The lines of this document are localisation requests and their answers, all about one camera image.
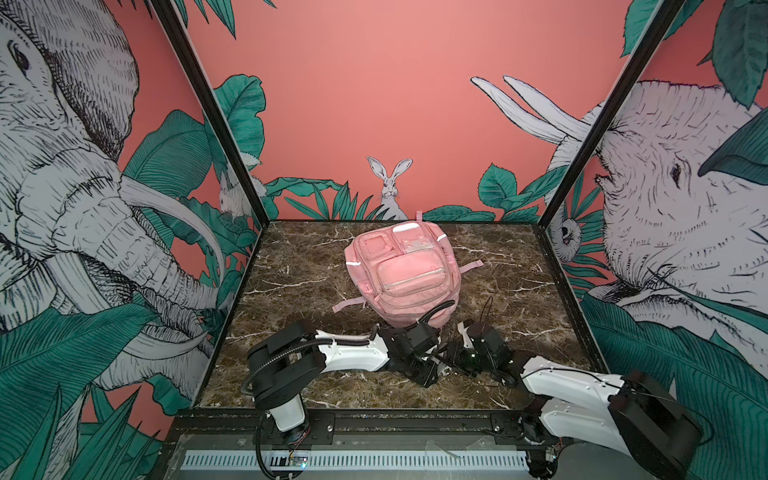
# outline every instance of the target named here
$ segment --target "wallpaper mural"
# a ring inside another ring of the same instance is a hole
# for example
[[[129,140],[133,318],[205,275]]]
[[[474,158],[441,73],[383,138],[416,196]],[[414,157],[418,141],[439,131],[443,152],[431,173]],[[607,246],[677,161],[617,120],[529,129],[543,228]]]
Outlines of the wallpaper mural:
[[[0,36],[0,478],[143,478],[259,226],[147,12],[4,0]]]
[[[550,235],[611,370],[700,419],[692,471],[768,478],[768,3],[683,12]]]
[[[234,97],[219,99],[270,218],[403,220],[421,210],[426,220],[523,223],[538,221],[597,114],[589,109],[607,97],[624,65],[630,3],[590,0],[553,12],[535,2],[478,10],[466,2],[175,0],[214,85],[225,88],[244,71],[266,85],[269,108],[261,86],[253,86],[256,118],[240,112]],[[505,15],[512,26],[496,25]],[[605,28],[578,26],[578,18],[595,15]],[[632,35],[646,20],[632,23]],[[510,31],[523,41],[542,28],[581,49],[580,64],[553,59],[542,66],[541,51],[507,43]],[[560,78],[556,94],[586,116],[564,113],[522,80],[504,77],[504,68],[534,78],[556,71],[549,75]],[[574,68],[590,68],[590,80],[561,75]],[[506,102],[496,78],[526,107]],[[509,128],[493,102],[551,146]]]

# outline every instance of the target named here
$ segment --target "backpack strap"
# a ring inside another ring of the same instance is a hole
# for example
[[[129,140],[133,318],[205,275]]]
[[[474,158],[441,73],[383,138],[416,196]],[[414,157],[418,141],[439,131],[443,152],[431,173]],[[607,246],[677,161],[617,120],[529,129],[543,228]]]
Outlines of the backpack strap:
[[[483,265],[484,265],[484,263],[482,262],[482,260],[475,260],[474,262],[467,263],[463,267],[459,268],[458,271],[460,273],[466,273],[466,272],[472,270],[473,268],[477,268],[477,267],[483,266]]]
[[[365,303],[366,299],[358,296],[356,298],[350,298],[349,300],[343,300],[341,302],[338,302],[336,305],[333,306],[332,310],[334,313],[338,313],[341,311],[342,308],[346,308],[350,305],[359,305],[360,303]]]

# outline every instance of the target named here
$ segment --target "pink backpack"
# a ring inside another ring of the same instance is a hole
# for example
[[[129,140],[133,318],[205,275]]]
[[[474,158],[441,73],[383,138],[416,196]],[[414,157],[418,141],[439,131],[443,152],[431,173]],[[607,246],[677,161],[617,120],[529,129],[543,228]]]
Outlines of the pink backpack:
[[[365,232],[344,250],[346,269],[362,296],[338,303],[334,313],[368,303],[389,325],[405,327],[446,300],[458,302],[461,274],[483,263],[459,268],[440,227],[417,218]],[[456,303],[440,311],[429,325],[441,328],[455,308]]]

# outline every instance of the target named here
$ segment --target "elephant ear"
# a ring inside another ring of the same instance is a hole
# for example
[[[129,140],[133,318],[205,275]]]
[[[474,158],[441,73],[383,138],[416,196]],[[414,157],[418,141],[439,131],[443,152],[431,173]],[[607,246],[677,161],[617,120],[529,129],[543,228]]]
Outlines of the elephant ear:
[[[102,0],[0,0],[48,63],[88,134],[113,160],[131,130],[138,70],[120,25]]]

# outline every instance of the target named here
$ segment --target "pink wall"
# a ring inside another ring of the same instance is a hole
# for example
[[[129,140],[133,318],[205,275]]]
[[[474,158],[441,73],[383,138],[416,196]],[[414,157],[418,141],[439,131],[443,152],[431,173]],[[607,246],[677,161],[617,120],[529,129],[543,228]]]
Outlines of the pink wall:
[[[256,177],[349,180],[364,198],[382,186],[366,156],[390,173],[412,158],[397,180],[412,217],[446,204],[487,210],[477,185],[491,163],[521,186],[542,175],[554,145],[516,128],[470,78],[511,93],[502,80],[511,75],[580,118],[624,65],[631,2],[282,1],[274,9],[234,0],[237,39],[210,9],[206,23],[189,3],[188,31],[213,86],[234,74],[263,81]],[[281,217],[303,217],[277,205]]]

